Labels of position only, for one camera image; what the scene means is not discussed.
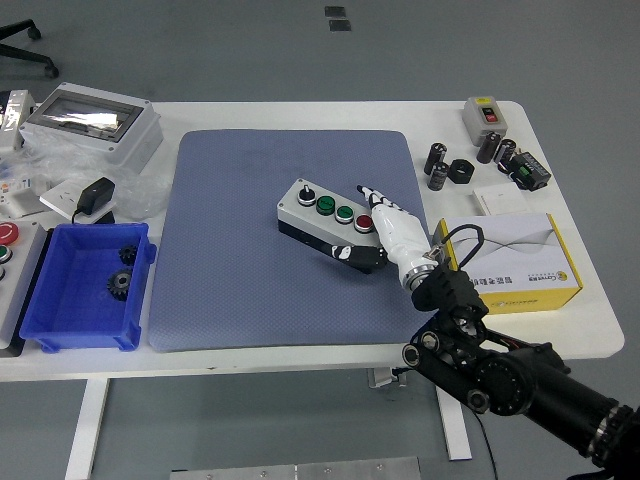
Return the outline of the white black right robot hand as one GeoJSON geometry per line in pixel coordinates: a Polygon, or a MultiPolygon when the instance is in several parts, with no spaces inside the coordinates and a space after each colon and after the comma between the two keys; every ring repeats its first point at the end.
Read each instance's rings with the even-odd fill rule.
{"type": "Polygon", "coordinates": [[[377,190],[361,185],[357,190],[371,207],[381,246],[325,243],[321,252],[346,265],[367,270],[382,268],[390,261],[398,268],[401,286],[412,292],[437,266],[436,260],[427,257],[431,244],[420,220],[377,190]]]}

